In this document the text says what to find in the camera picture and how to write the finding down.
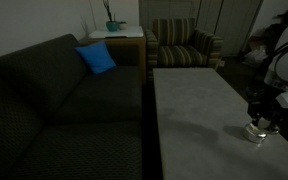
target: dark floor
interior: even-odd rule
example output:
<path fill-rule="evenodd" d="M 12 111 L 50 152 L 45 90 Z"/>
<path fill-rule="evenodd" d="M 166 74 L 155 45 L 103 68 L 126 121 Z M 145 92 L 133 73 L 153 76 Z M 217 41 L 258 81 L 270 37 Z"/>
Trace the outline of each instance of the dark floor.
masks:
<path fill-rule="evenodd" d="M 245 101 L 248 101 L 245 89 L 254 77 L 256 69 L 243 64 L 238 57 L 223 60 L 225 66 L 219 67 L 217 72 Z M 256 84 L 254 87 L 261 87 L 261 84 Z M 143 115 L 143 179 L 162 179 L 155 94 L 152 87 L 143 89 Z M 280 123 L 280 128 L 280 134 L 288 140 L 288 117 Z"/>

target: white coffee table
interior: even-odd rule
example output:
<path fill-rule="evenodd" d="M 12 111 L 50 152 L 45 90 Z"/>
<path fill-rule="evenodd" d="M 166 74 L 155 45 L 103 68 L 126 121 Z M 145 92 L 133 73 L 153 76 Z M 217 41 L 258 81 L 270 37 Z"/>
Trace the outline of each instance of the white coffee table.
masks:
<path fill-rule="evenodd" d="M 288 142 L 243 137 L 244 101 L 213 69 L 154 69 L 163 177 L 288 179 Z"/>

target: metal object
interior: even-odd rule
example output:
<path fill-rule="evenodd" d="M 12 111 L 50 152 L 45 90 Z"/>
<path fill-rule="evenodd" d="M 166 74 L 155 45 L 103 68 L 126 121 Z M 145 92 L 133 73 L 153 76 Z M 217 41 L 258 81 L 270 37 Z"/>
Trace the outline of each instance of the metal object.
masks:
<path fill-rule="evenodd" d="M 266 138 L 266 133 L 260 130 L 257 126 L 249 123 L 244 128 L 244 137 L 254 143 L 261 144 Z"/>

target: armchair cushion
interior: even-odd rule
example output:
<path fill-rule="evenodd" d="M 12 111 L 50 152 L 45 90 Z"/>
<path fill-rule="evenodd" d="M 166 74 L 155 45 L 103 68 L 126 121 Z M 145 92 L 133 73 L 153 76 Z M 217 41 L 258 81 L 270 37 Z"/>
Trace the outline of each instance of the armchair cushion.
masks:
<path fill-rule="evenodd" d="M 187 45 L 194 35 L 195 19 L 155 19 L 153 32 L 159 45 Z"/>
<path fill-rule="evenodd" d="M 203 56 L 193 46 L 161 46 L 158 67 L 202 66 Z"/>

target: potted plant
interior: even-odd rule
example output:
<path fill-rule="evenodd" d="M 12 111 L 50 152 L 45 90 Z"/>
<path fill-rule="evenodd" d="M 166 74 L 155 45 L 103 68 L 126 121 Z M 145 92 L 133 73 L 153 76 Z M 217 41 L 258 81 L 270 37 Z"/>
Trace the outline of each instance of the potted plant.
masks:
<path fill-rule="evenodd" d="M 110 21 L 106 22 L 106 27 L 107 27 L 108 31 L 110 31 L 110 32 L 117 31 L 118 30 L 118 22 L 115 21 L 115 17 L 114 17 L 114 20 L 112 20 L 112 13 L 110 11 L 109 0 L 103 0 L 103 4 L 104 4 L 104 7 L 107 11 L 108 18 L 110 20 Z"/>

